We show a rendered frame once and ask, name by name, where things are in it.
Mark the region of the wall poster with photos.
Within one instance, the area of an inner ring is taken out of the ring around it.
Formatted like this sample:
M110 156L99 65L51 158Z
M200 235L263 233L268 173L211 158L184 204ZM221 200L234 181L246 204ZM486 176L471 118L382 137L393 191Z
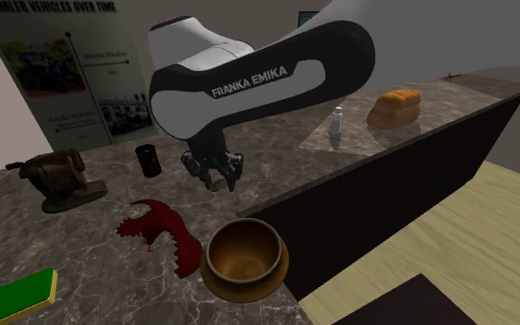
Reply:
M123 0L0 0L0 57L53 150L156 133Z

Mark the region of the white salt shaker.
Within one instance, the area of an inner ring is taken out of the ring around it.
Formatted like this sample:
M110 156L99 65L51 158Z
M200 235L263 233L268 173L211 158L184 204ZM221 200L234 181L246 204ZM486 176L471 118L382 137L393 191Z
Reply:
M332 120L328 127L330 134L339 135L342 129L343 120L343 109L340 106L336 106L332 113Z

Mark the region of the dark counter cabinet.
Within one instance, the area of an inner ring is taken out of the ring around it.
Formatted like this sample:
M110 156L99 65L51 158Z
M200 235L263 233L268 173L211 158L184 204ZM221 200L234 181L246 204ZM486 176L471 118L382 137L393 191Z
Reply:
M471 180L519 104L520 91L237 215L279 233L301 300Z

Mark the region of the black cup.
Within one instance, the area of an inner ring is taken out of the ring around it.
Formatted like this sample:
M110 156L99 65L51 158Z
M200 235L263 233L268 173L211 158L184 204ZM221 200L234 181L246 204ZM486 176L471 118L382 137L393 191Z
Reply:
M143 144L135 149L142 173L147 178L153 178L162 172L157 152L152 144Z

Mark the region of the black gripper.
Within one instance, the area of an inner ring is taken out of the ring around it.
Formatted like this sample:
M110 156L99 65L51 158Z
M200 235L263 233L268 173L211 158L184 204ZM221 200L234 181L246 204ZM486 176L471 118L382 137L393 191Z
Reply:
M244 156L230 153L226 147L224 132L215 130L187 141L188 151L180 157L187 171L212 189L212 178L208 169L226 173L225 179L230 192L235 190L236 182L243 173Z

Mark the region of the orange bread loaf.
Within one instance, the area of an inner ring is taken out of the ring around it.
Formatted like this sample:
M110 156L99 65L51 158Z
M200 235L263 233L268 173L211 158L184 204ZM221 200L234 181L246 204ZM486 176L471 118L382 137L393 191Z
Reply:
M367 123L381 130L394 130L415 122L420 114L418 91L403 89L382 94L369 111Z

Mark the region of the dark brown metal figure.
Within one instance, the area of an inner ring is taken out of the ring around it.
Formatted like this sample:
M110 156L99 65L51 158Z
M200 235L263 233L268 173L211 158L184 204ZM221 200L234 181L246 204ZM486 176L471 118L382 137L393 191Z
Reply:
M30 180L45 196L42 211L49 214L74 209L108 193L103 180L86 180L85 163L73 149L40 154L25 162L8 163L5 168L18 169L21 179Z

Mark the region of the brown wooden bowl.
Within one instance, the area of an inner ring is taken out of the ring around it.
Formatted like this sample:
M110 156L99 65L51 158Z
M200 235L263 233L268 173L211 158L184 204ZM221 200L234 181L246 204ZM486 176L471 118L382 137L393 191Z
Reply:
M246 304L275 292L289 263L287 246L272 226L240 218L213 233L201 255L200 275L214 295Z

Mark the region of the dark red lobster figure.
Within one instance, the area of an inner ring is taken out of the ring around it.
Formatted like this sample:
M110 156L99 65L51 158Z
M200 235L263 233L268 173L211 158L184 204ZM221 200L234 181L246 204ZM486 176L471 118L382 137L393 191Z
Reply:
M155 199L140 199L132 205L145 204L150 210L138 218L126 218L116 228L121 237L142 237L143 243L152 252L151 245L163 232L170 234L175 241L175 274L184 279L200 267L200 258L203 247L199 239L190 233L183 218L169 205Z

